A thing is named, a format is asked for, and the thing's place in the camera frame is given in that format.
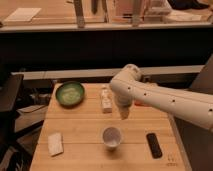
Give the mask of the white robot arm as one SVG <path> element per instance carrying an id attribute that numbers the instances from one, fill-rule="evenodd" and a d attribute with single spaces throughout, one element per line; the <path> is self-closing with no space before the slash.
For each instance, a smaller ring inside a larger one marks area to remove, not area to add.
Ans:
<path id="1" fill-rule="evenodd" d="M 153 86 L 142 83 L 141 76 L 136 65 L 127 64 L 110 81 L 122 119 L 136 100 L 213 132 L 213 95 Z"/>

